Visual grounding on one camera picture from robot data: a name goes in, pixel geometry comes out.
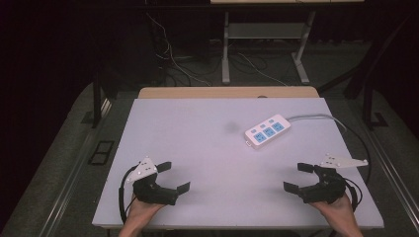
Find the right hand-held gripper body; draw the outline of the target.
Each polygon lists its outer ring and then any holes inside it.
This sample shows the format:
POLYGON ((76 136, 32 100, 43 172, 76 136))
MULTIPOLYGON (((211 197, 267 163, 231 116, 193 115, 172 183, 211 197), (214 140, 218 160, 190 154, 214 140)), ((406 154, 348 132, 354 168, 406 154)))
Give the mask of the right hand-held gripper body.
POLYGON ((314 166, 317 184, 299 189, 304 203, 326 201, 332 203, 341 198, 346 190, 352 197, 352 204, 359 204, 363 198, 361 188, 338 173, 338 169, 368 166, 368 160, 357 160, 327 153, 322 161, 314 166))

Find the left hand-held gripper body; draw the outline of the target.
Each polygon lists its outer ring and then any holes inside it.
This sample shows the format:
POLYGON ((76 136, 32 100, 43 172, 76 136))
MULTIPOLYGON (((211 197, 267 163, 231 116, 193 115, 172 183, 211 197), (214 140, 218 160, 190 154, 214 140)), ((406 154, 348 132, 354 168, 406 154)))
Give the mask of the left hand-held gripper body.
POLYGON ((160 174, 156 166, 149 157, 145 157, 128 172, 126 182, 132 184, 133 194, 140 201, 174 205, 179 197, 177 188, 168 189, 156 183, 160 174))

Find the person's left hand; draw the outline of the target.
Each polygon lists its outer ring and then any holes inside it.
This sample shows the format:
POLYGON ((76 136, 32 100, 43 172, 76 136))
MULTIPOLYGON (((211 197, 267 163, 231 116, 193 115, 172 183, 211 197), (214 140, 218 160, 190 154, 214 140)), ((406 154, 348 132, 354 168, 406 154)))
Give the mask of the person's left hand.
POLYGON ((162 207, 164 204, 147 203, 135 197, 130 205, 125 227, 132 230, 143 229, 162 207))

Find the person's right hand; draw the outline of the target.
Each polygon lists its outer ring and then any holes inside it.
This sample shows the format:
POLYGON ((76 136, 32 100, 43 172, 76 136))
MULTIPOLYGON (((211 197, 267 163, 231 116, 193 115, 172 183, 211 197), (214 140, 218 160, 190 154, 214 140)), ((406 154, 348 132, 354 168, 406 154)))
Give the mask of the person's right hand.
POLYGON ((357 224, 351 202, 346 195, 339 197, 332 203, 318 201, 311 202, 310 205, 323 215, 333 229, 337 225, 357 224))

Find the white power strip blue sockets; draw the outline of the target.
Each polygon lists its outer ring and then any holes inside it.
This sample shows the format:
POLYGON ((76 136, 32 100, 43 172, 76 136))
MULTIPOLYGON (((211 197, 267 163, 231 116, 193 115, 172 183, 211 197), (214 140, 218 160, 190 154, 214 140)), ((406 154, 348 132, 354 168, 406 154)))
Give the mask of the white power strip blue sockets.
POLYGON ((286 133, 291 123, 281 115, 273 115, 244 132, 247 146, 259 149, 286 133))

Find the black floor socket box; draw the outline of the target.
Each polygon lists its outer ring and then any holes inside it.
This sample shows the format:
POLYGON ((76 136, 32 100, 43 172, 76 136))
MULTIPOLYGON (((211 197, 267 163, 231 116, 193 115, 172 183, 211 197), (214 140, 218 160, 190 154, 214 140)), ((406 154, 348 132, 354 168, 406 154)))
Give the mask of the black floor socket box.
POLYGON ((103 166, 106 165, 115 142, 113 140, 101 140, 98 142, 94 152, 88 160, 89 165, 103 166))

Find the black metal stand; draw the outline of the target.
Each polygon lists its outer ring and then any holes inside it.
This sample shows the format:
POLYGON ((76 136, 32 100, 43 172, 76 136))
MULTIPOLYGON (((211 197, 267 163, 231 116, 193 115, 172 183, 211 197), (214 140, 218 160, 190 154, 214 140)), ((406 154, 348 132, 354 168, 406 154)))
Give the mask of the black metal stand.
POLYGON ((377 61, 375 60, 371 64, 365 76, 362 121, 364 122, 364 124, 367 126, 369 130, 373 130, 375 127, 388 126, 388 123, 383 118, 381 113, 373 112, 373 98, 374 98, 373 73, 376 67, 377 67, 377 61))
POLYGON ((113 79, 109 73, 96 72, 92 81, 93 109, 85 114, 83 123, 91 124, 96 128, 104 116, 106 101, 113 94, 113 79))

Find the white metal desk frame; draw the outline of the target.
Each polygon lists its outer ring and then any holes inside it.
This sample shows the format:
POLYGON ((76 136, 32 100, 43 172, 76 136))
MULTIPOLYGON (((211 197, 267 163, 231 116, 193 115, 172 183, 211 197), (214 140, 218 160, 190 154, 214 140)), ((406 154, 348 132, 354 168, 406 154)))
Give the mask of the white metal desk frame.
POLYGON ((299 48, 292 53, 294 68, 302 84, 309 79, 301 61, 308 42, 316 12, 311 11, 304 23, 233 23, 228 12, 224 13, 223 46, 221 59, 221 82, 230 84, 229 53, 230 40, 299 40, 299 48))

